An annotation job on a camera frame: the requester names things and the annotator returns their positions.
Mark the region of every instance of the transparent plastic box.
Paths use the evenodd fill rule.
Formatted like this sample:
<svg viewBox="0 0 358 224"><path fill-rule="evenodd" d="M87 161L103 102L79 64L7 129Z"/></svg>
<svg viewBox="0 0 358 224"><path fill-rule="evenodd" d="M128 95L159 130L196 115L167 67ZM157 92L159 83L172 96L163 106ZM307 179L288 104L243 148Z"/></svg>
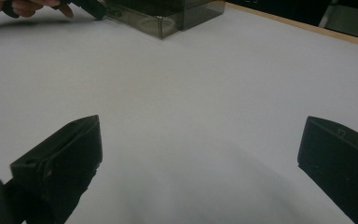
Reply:
<svg viewBox="0 0 358 224"><path fill-rule="evenodd" d="M104 0L107 17L160 39L223 14L224 0Z"/></svg>

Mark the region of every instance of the dark plastic box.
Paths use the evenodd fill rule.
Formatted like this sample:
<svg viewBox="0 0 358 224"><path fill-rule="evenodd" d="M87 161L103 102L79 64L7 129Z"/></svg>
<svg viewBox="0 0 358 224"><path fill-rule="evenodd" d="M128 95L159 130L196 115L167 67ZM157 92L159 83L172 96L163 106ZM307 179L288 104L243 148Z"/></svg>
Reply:
<svg viewBox="0 0 358 224"><path fill-rule="evenodd" d="M164 38L223 14L224 0L104 0L107 17Z"/></svg>

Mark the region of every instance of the human hand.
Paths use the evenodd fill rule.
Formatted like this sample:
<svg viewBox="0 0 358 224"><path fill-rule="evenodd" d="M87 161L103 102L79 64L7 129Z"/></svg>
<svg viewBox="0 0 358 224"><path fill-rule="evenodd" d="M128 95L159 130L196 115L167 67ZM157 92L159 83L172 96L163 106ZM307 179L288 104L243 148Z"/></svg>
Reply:
<svg viewBox="0 0 358 224"><path fill-rule="evenodd" d="M4 0L0 0L0 11L2 11L4 2ZM12 0L14 13L25 18L32 17L43 6L56 7L58 5L60 5L60 0ZM74 17L72 9L66 4L61 4L59 11L68 18Z"/></svg>

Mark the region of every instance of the white table surface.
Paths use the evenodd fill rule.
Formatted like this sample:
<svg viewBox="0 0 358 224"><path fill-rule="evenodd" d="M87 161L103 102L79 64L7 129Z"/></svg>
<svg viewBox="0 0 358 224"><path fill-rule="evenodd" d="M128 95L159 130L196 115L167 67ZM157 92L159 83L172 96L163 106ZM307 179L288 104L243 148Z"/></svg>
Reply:
<svg viewBox="0 0 358 224"><path fill-rule="evenodd" d="M103 163L67 223L352 223L297 167L307 116L358 131L358 45L227 8L161 41L0 13L0 179L98 114Z"/></svg>

